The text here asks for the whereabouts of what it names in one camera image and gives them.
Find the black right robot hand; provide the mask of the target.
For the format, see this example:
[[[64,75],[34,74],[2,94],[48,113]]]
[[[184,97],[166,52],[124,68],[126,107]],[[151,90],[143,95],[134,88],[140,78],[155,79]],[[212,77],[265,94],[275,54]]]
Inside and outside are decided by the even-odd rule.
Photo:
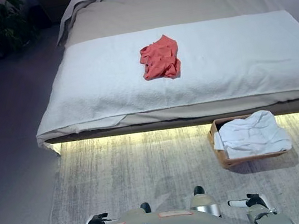
[[[266,207],[266,204],[263,202],[263,199],[261,199],[260,195],[258,194],[247,194],[247,199],[243,200],[229,200],[227,202],[227,205],[230,207],[237,207],[237,208],[247,208],[251,207],[253,205],[263,205]]]

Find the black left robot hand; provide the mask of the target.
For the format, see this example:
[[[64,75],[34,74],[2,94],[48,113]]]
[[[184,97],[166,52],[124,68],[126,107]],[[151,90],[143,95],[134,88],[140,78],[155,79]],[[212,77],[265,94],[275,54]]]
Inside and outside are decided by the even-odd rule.
[[[88,224],[106,224],[108,213],[93,215]]]

